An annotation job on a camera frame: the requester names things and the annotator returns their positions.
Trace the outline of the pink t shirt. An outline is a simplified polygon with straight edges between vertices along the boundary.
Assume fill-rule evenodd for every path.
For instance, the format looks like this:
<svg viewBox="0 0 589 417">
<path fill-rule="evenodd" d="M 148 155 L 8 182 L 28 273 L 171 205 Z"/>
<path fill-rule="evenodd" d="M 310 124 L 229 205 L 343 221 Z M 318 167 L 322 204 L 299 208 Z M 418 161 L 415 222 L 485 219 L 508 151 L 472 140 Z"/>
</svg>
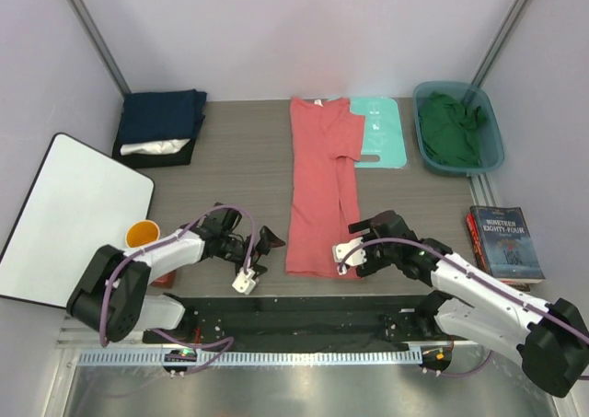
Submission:
<svg viewBox="0 0 589 417">
<path fill-rule="evenodd" d="M 332 248 L 354 238 L 360 221 L 355 164 L 360 161 L 364 117 L 347 98 L 290 101 L 293 201 L 285 270 L 289 275 L 336 278 Z"/>
</svg>

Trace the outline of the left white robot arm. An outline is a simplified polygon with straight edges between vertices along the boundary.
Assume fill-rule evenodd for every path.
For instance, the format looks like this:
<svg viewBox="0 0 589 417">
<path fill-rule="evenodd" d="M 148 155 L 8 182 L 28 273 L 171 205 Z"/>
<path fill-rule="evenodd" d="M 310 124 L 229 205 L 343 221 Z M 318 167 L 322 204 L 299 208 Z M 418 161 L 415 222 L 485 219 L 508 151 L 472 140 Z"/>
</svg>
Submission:
<svg viewBox="0 0 589 417">
<path fill-rule="evenodd" d="M 175 342 L 188 341 L 196 330 L 195 318 L 177 298 L 148 295 L 147 288 L 181 267 L 217 258 L 234 265 L 233 289 L 251 294 L 267 271 L 260 258 L 285 243 L 266 226 L 253 229 L 248 237 L 235 234 L 240 220 L 248 216 L 219 203 L 147 245 L 100 247 L 69 296 L 67 314 L 96 331 L 101 345 L 119 342 L 135 330 L 165 332 Z"/>
</svg>

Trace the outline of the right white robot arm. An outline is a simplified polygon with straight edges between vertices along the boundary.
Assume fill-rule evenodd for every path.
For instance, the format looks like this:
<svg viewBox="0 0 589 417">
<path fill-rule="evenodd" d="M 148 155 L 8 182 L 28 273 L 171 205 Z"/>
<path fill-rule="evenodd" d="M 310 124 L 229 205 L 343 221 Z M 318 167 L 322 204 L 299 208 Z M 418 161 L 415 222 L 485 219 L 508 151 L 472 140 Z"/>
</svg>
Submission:
<svg viewBox="0 0 589 417">
<path fill-rule="evenodd" d="M 550 303 L 500 282 L 445 244 L 417 237 L 392 210 L 348 229 L 354 238 L 332 248 L 340 275 L 354 269 L 364 278 L 394 266 L 433 289 L 416 311 L 423 337 L 443 333 L 476 342 L 520 365 L 557 398 L 587 380 L 588 328 L 573 303 Z"/>
</svg>

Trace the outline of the brown cube mug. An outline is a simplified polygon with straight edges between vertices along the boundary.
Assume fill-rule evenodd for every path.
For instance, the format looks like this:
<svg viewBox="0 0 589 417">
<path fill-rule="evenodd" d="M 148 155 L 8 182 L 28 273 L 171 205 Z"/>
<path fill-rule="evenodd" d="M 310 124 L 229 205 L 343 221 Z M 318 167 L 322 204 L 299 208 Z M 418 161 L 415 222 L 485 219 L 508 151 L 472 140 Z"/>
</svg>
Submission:
<svg viewBox="0 0 589 417">
<path fill-rule="evenodd" d="M 155 288 L 172 288 L 176 281 L 177 272 L 172 271 L 156 278 L 151 285 Z"/>
</svg>

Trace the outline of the white mug orange inside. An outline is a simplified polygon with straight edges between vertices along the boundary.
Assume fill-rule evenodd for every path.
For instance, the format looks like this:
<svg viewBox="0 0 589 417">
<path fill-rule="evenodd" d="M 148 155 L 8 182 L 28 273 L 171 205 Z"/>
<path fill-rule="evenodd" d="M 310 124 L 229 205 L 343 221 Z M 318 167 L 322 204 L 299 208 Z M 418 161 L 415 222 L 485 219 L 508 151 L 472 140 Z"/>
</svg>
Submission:
<svg viewBox="0 0 589 417">
<path fill-rule="evenodd" d="M 151 220 L 142 220 L 129 227 L 125 234 L 125 245 L 137 248 L 160 239 L 160 228 Z"/>
</svg>

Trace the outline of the teal cutting board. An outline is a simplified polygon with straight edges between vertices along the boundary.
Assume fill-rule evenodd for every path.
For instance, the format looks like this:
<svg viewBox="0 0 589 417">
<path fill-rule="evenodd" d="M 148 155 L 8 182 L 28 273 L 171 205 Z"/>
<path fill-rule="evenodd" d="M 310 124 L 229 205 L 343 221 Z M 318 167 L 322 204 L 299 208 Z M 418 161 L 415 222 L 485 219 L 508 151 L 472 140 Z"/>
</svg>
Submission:
<svg viewBox="0 0 589 417">
<path fill-rule="evenodd" d="M 364 116 L 364 140 L 357 168 L 405 168 L 407 154 L 398 103 L 392 98 L 351 98 L 350 111 Z"/>
</svg>

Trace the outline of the red book underneath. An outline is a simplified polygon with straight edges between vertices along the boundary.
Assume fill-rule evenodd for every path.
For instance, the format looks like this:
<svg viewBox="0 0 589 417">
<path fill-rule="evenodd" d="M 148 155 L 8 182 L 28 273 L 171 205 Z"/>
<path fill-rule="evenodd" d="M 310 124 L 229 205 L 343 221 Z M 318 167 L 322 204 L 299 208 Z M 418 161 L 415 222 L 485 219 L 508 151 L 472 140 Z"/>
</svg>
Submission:
<svg viewBox="0 0 589 417">
<path fill-rule="evenodd" d="M 470 242 L 471 242 L 471 246 L 473 249 L 473 253 L 475 256 L 477 266 L 480 270 L 484 271 L 487 274 L 490 274 L 490 271 L 487 268 L 487 264 L 486 264 L 484 256 L 483 256 L 482 246 L 481 246 L 481 243 L 479 240 L 479 233 L 477 231 L 477 228 L 475 226 L 474 219 L 473 219 L 471 213 L 468 213 L 466 215 L 465 223 L 467 226 L 467 230 L 468 230 L 468 234 L 470 237 Z M 524 292 L 524 293 L 531 292 L 531 288 L 528 284 L 518 284 L 518 283 L 514 283 L 514 282 L 504 282 L 504 283 L 511 286 L 512 288 L 520 291 L 520 292 Z"/>
</svg>

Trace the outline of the black folded t shirt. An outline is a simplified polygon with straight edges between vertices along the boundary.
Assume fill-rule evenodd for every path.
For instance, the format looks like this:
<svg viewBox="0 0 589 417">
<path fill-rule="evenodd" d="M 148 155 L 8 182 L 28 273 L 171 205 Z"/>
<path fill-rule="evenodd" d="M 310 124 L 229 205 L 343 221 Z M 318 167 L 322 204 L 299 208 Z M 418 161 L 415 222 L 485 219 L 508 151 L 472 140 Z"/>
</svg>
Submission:
<svg viewBox="0 0 589 417">
<path fill-rule="evenodd" d="M 188 166 L 191 163 L 192 153 L 196 145 L 198 136 L 190 139 L 178 153 L 170 155 L 146 155 L 146 154 L 130 154 L 123 156 L 121 154 L 121 136 L 117 133 L 112 147 L 111 158 L 123 164 L 128 168 L 166 168 Z"/>
</svg>

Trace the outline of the green t shirt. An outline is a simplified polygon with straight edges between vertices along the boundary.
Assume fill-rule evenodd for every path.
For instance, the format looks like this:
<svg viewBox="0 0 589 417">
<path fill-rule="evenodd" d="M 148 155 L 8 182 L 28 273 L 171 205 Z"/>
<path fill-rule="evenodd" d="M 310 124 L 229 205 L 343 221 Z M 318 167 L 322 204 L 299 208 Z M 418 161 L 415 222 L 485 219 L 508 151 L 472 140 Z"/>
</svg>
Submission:
<svg viewBox="0 0 589 417">
<path fill-rule="evenodd" d="M 423 146 L 433 162 L 453 168 L 480 165 L 478 129 L 488 120 L 481 106 L 470 108 L 446 94 L 433 92 L 419 117 Z"/>
</svg>

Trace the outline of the teal plastic basin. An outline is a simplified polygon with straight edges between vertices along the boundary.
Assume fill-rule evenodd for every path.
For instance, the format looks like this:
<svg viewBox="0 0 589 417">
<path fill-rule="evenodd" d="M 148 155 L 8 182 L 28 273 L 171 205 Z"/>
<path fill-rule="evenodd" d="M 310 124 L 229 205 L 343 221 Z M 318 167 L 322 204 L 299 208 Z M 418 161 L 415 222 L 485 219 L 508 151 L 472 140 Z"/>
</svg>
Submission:
<svg viewBox="0 0 589 417">
<path fill-rule="evenodd" d="M 426 154 L 422 142 L 419 112 L 425 100 L 433 93 L 446 94 L 467 107 L 481 106 L 487 114 L 487 122 L 478 129 L 480 143 L 480 165 L 477 168 L 453 168 L 433 162 Z M 501 133 L 491 101 L 480 88 L 471 87 L 469 83 L 456 81 L 428 81 L 419 84 L 413 90 L 413 109 L 418 147 L 423 165 L 432 173 L 442 176 L 473 176 L 495 170 L 504 161 Z"/>
</svg>

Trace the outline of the navy folded t shirt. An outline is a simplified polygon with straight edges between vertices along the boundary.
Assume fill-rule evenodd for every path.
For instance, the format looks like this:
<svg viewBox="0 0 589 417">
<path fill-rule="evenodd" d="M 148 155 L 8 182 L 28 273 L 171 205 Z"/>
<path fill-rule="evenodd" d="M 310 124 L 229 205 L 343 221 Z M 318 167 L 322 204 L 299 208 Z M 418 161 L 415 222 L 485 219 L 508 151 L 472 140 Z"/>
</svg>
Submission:
<svg viewBox="0 0 589 417">
<path fill-rule="evenodd" d="M 207 93 L 189 89 L 125 96 L 118 130 L 121 144 L 195 139 L 205 118 Z"/>
</svg>

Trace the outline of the white board black rim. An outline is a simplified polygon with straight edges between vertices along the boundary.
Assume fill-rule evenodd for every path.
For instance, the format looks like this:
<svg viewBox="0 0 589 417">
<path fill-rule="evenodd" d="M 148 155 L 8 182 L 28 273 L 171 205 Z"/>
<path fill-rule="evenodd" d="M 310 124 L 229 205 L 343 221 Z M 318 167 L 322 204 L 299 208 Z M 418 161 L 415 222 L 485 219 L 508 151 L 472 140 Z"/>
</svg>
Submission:
<svg viewBox="0 0 589 417">
<path fill-rule="evenodd" d="M 146 219 L 147 176 L 65 134 L 42 160 L 1 253 L 1 295 L 63 308 L 98 248 Z"/>
</svg>

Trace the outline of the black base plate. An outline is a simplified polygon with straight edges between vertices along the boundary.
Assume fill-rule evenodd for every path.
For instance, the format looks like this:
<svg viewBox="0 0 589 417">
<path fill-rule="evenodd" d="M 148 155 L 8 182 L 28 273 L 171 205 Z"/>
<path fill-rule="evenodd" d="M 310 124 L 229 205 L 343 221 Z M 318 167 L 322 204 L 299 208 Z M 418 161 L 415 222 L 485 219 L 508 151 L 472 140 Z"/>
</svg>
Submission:
<svg viewBox="0 0 589 417">
<path fill-rule="evenodd" d="M 423 295 L 183 298 L 169 335 L 185 343 L 231 337 L 243 353 L 376 353 L 448 335 L 424 315 Z"/>
</svg>

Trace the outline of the right aluminium corner post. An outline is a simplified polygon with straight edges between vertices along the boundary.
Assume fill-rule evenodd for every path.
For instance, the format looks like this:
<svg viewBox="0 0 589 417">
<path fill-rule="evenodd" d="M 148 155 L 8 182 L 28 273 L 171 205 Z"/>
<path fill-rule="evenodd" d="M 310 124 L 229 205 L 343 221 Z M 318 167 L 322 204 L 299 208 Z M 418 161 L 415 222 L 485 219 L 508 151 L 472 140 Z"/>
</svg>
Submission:
<svg viewBox="0 0 589 417">
<path fill-rule="evenodd" d="M 485 52 L 477 71 L 470 81 L 471 87 L 482 87 L 532 1 L 533 0 L 513 0 L 500 27 L 491 41 L 491 45 Z"/>
</svg>

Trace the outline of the aluminium corner post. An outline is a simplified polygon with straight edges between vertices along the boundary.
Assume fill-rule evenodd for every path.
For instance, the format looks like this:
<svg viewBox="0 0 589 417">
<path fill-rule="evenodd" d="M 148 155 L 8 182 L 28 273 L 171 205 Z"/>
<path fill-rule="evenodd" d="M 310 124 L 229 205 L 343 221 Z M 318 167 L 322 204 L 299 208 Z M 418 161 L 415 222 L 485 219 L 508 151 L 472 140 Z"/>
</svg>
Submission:
<svg viewBox="0 0 589 417">
<path fill-rule="evenodd" d="M 485 52 L 477 71 L 470 81 L 471 87 L 482 87 L 532 1 L 533 0 L 513 0 L 500 27 L 491 41 L 491 45 Z"/>
<path fill-rule="evenodd" d="M 124 78 L 124 75 L 115 61 L 108 44 L 104 40 L 98 25 L 92 17 L 84 0 L 66 0 L 72 8 L 78 19 L 83 31 L 89 38 L 92 46 L 98 53 L 101 62 L 104 64 L 116 88 L 122 95 L 129 94 L 131 89 Z"/>
</svg>

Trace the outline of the left aluminium corner post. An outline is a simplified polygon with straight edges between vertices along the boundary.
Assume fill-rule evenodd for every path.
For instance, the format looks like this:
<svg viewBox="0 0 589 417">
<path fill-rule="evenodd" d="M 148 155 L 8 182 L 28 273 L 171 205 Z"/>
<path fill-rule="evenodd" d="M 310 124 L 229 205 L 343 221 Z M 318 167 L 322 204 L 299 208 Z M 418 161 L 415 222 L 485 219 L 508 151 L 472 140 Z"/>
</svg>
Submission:
<svg viewBox="0 0 589 417">
<path fill-rule="evenodd" d="M 124 78 L 124 75 L 115 61 L 108 44 L 104 40 L 98 25 L 92 17 L 84 0 L 66 0 L 72 8 L 78 19 L 83 31 L 89 38 L 92 46 L 98 53 L 101 62 L 104 64 L 116 88 L 122 95 L 129 94 L 131 89 Z"/>
</svg>

